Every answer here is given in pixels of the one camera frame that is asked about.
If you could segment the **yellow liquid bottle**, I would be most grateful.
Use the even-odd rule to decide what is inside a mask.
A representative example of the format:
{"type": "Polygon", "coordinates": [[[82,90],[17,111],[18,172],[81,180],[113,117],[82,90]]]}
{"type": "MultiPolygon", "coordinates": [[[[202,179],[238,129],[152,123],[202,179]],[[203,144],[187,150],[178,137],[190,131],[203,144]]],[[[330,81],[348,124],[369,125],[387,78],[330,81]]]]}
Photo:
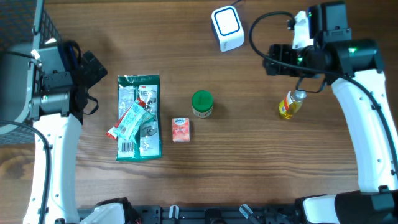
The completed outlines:
{"type": "Polygon", "coordinates": [[[279,116],[281,119],[290,119],[301,108],[307,97],[305,91],[289,91],[285,98],[279,103],[279,116]]]}

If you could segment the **teal snack bar wrapper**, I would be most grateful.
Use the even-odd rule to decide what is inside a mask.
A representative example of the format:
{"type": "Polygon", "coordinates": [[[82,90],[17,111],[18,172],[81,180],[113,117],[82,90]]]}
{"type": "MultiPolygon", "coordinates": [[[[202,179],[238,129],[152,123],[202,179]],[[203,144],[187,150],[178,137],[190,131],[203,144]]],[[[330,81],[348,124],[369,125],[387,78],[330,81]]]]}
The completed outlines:
{"type": "Polygon", "coordinates": [[[135,99],[132,106],[119,120],[116,128],[116,135],[126,141],[137,144],[137,134],[145,122],[153,120],[155,114],[152,108],[141,99],[135,99]]]}

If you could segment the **red snack bar wrapper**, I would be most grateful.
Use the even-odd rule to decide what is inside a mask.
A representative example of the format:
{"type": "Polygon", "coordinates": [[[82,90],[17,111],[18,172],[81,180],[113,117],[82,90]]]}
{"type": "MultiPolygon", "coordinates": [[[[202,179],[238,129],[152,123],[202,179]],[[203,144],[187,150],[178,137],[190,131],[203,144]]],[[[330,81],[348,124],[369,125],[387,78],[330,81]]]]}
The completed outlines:
{"type": "Polygon", "coordinates": [[[106,135],[113,140],[121,138],[136,142],[135,137],[141,124],[151,117],[152,114],[147,110],[147,105],[137,98],[106,135]]]}

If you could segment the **green 3M glove package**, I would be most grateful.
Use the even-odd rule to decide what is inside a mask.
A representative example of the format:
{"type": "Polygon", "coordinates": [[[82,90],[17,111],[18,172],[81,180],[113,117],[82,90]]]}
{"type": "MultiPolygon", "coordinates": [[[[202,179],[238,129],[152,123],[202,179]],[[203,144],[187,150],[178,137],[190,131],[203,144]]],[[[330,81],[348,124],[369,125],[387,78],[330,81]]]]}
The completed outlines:
{"type": "Polygon", "coordinates": [[[118,137],[118,161],[144,161],[162,157],[158,75],[118,76],[118,118],[121,119],[136,101],[145,103],[154,117],[140,124],[137,133],[131,135],[129,140],[118,137]]]}

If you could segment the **green lid jar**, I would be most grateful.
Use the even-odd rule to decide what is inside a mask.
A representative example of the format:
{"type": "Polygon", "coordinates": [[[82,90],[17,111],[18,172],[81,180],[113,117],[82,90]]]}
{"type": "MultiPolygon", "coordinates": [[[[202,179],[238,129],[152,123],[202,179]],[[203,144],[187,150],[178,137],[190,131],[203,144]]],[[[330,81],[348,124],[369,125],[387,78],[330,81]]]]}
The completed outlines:
{"type": "Polygon", "coordinates": [[[213,111],[213,95],[207,90],[198,90],[192,96],[192,110],[199,118],[208,117],[213,111]]]}

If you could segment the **orange tissue pack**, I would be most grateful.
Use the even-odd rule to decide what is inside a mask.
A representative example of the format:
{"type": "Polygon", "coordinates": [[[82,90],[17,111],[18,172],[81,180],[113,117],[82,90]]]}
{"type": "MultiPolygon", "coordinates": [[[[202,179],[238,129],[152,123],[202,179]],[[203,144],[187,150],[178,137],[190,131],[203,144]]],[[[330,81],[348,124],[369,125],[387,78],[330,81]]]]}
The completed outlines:
{"type": "Polygon", "coordinates": [[[172,141],[189,142],[190,141],[190,120],[189,118],[172,119],[172,141]]]}

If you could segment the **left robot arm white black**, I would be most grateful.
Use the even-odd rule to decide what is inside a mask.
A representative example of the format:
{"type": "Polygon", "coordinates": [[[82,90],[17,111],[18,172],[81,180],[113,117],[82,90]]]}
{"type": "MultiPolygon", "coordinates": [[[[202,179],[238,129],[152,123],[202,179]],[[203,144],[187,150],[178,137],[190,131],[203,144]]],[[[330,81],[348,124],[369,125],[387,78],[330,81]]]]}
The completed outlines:
{"type": "Polygon", "coordinates": [[[85,218],[75,197],[77,146],[88,90],[108,73],[72,40],[50,39],[32,55],[41,61],[30,109],[35,133],[34,175],[24,223],[140,223],[127,198],[99,202],[85,218]]]}

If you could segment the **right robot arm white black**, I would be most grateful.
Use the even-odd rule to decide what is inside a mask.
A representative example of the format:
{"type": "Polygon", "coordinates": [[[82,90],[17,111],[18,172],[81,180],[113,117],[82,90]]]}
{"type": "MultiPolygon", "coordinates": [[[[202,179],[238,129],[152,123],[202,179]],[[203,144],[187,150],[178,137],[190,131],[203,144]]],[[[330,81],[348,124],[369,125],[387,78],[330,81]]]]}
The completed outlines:
{"type": "Polygon", "coordinates": [[[397,130],[386,96],[379,46],[353,39],[346,5],[326,2],[290,15],[290,45],[263,56],[268,75],[323,75],[343,110],[354,147],[359,189],[301,199],[307,223],[397,222],[397,130]]]}

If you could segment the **white barcode scanner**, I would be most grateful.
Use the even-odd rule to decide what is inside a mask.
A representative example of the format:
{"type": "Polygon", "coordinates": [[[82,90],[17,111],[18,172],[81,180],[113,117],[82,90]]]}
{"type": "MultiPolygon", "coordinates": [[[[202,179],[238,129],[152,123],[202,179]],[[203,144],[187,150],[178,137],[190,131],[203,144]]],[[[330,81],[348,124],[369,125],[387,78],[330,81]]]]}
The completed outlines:
{"type": "Polygon", "coordinates": [[[244,30],[234,6],[229,5],[215,9],[211,14],[211,21],[221,52],[227,52],[243,45],[244,30]]]}

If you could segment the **grey plastic mesh basket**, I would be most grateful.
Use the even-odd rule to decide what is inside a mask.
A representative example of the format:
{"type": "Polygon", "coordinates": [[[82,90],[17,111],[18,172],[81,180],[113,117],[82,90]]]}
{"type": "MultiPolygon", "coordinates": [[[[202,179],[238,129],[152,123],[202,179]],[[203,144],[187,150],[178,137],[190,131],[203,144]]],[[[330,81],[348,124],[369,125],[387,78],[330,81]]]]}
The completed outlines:
{"type": "Polygon", "coordinates": [[[64,71],[61,42],[44,0],[1,1],[1,145],[34,142],[42,75],[64,71]]]}

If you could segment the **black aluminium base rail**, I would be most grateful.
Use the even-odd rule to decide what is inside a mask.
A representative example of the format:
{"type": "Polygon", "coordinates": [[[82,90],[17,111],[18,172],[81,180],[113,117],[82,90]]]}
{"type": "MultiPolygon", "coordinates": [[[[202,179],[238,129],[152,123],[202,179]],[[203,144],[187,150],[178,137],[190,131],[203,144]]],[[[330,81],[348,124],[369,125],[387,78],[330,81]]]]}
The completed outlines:
{"type": "Polygon", "coordinates": [[[236,207],[170,207],[133,206],[127,215],[112,218],[106,215],[99,223],[305,223],[303,214],[294,204],[236,207]]]}

